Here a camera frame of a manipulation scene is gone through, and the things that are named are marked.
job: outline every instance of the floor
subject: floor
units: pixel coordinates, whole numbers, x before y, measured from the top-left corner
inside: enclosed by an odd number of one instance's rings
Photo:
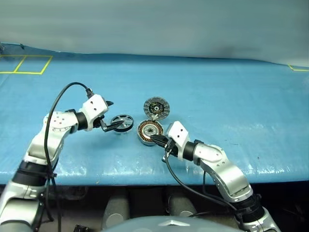
[[[131,217],[166,215],[164,190],[166,187],[127,187],[130,195]],[[79,201],[62,201],[62,230],[73,232],[76,224],[88,226],[93,232],[99,232],[104,207],[116,188],[90,187],[87,195]],[[214,186],[207,187],[208,192],[216,193]],[[307,228],[309,212],[309,182],[254,185],[253,189],[262,194],[262,203],[282,232],[303,231]],[[212,211],[204,218],[237,228],[231,215],[223,215],[222,209],[198,197],[187,194],[198,212]],[[56,221],[43,224],[41,232],[56,231]]]

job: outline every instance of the silver robot arm segment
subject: silver robot arm segment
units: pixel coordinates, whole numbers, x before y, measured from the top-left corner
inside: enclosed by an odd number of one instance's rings
[[[212,177],[222,197],[237,209],[235,216],[240,229],[249,232],[273,229],[280,232],[269,212],[261,206],[260,198],[253,193],[243,172],[227,158],[222,148],[198,140],[190,142],[188,131],[179,121],[170,125],[167,137],[177,147],[165,147],[168,154],[180,160],[193,161]]]
[[[53,168],[59,158],[64,139],[77,130],[90,131],[99,127],[108,104],[98,94],[92,95],[79,112],[54,112],[51,118],[48,137],[48,151]],[[43,120],[42,130],[32,139],[23,161],[12,180],[6,185],[0,198],[0,231],[8,228],[28,226],[29,231],[40,226],[46,188],[47,161],[44,152],[44,135],[48,115]]]

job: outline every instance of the gray cylinder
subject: gray cylinder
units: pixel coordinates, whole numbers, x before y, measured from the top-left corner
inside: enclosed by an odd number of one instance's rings
[[[104,211],[102,229],[118,225],[130,218],[129,200],[125,190],[118,190],[109,199]]]
[[[11,222],[0,225],[0,232],[32,232],[33,230],[26,224]]]
[[[197,213],[191,201],[181,192],[169,194],[168,206],[171,216],[188,217]]]

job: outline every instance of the black cable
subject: black cable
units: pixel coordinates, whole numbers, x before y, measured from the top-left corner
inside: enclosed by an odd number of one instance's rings
[[[193,218],[193,217],[208,215],[208,214],[210,214],[210,213],[212,214],[213,212],[212,212],[212,211],[206,211],[206,212],[196,213],[196,214],[190,215],[189,217],[190,217],[190,218]]]
[[[46,156],[46,161],[47,161],[47,168],[48,168],[47,180],[51,179],[53,187],[54,187],[55,199],[56,199],[56,204],[57,204],[58,232],[61,232],[61,209],[60,209],[60,203],[59,203],[59,198],[58,198],[58,191],[57,191],[57,188],[56,188],[56,182],[55,182],[55,178],[54,178],[54,175],[53,175],[53,168],[52,168],[52,164],[51,164],[51,161],[50,161],[50,158],[49,158],[47,141],[48,141],[48,133],[49,133],[50,121],[52,119],[53,112],[54,112],[54,110],[55,110],[55,108],[56,108],[60,98],[64,94],[64,92],[68,88],[73,86],[73,85],[80,85],[80,86],[84,87],[86,90],[88,90],[87,86],[85,86],[84,84],[79,83],[79,82],[72,82],[72,83],[66,85],[62,89],[62,91],[58,94],[57,98],[55,99],[55,101],[54,101],[54,103],[52,105],[52,108],[49,111],[48,119],[47,119],[47,122],[46,122],[46,128],[45,128],[45,136],[44,136],[44,151],[45,151],[45,156]]]
[[[202,187],[202,190],[203,190],[203,194],[207,194],[206,192],[206,171],[204,171],[203,173],[203,187]]]
[[[47,214],[48,220],[50,222],[52,222],[52,221],[54,221],[54,218],[51,214],[51,210],[50,210],[50,207],[49,207],[49,200],[48,200],[49,185],[50,185],[50,179],[47,180],[47,184],[46,184],[45,209],[46,209],[46,214]]]
[[[222,205],[222,206],[229,206],[231,207],[233,210],[236,210],[236,208],[230,203],[230,202],[227,202],[226,200],[220,198],[220,197],[217,197],[217,196],[214,196],[212,194],[202,194],[200,192],[197,192],[195,190],[193,190],[192,188],[188,187],[187,185],[185,185],[178,177],[177,175],[173,172],[172,168],[170,167],[170,164],[169,164],[169,159],[168,159],[168,153],[167,151],[165,152],[165,161],[166,161],[166,165],[169,169],[169,172],[170,174],[174,177],[174,179],[182,186],[184,187],[186,190],[208,200],[208,201],[211,201],[213,203],[217,203],[219,205]]]
[[[206,212],[200,212],[200,213],[192,214],[189,217],[193,218],[193,217],[204,216],[204,215],[209,215],[209,214],[211,214],[212,216],[213,215],[230,215],[230,212],[225,211],[225,212],[214,213],[212,211],[206,211]]]

